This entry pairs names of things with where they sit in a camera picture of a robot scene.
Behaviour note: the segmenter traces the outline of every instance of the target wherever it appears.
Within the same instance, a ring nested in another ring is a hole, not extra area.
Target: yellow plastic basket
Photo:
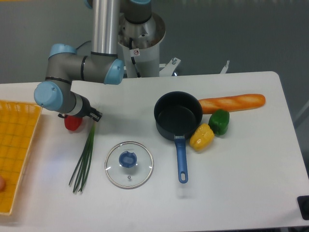
[[[0,100],[0,175],[5,189],[0,192],[0,214],[10,215],[29,147],[42,108],[35,103]]]

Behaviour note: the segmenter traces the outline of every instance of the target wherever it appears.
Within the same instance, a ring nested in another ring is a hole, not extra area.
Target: blue joint cap
[[[52,46],[49,53],[49,58],[53,55],[59,54],[59,53],[73,53],[77,54],[77,51],[74,47],[66,44],[57,43]]]
[[[139,5],[146,5],[150,3],[150,0],[131,0],[131,2]]]
[[[106,85],[120,84],[122,82],[122,79],[124,78],[124,73],[125,73],[124,62],[120,59],[114,60],[105,76],[104,84]]]
[[[84,4],[85,4],[86,7],[88,7],[89,9],[92,9],[92,6],[90,6],[88,0],[84,0]]]
[[[34,100],[39,106],[56,111],[62,106],[63,95],[54,82],[44,81],[34,90]]]

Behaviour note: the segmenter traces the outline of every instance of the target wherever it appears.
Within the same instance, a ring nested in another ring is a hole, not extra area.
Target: metal bracket
[[[173,76],[175,69],[180,64],[181,59],[174,57],[168,64],[160,71],[160,76]]]

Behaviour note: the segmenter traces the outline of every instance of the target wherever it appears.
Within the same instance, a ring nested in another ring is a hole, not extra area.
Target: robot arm
[[[131,25],[127,29],[133,30],[140,30],[135,25],[146,25],[153,17],[150,0],[84,1],[94,12],[91,55],[79,56],[69,45],[53,45],[45,81],[35,89],[34,99],[48,110],[99,121],[101,113],[90,106],[88,99],[71,91],[72,81],[120,84],[124,75],[124,62],[117,58],[120,12]],[[136,34],[128,30],[127,33],[130,37]]]

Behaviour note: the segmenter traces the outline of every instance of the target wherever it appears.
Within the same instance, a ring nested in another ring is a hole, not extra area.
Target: green onion
[[[78,191],[82,192],[83,188],[85,186],[85,183],[87,181],[89,169],[90,169],[90,164],[91,164],[91,158],[92,158],[95,128],[96,128],[95,123],[93,123],[91,130],[88,134],[88,138],[87,138],[86,144],[84,146],[82,155],[79,158],[77,165],[74,169],[74,172],[72,174],[72,177],[70,179],[69,186],[71,186],[71,182],[72,182],[73,178],[75,177],[75,174],[78,170],[77,176],[75,178],[73,193],[75,193],[78,190],[79,186],[80,186],[80,188],[79,188]]]

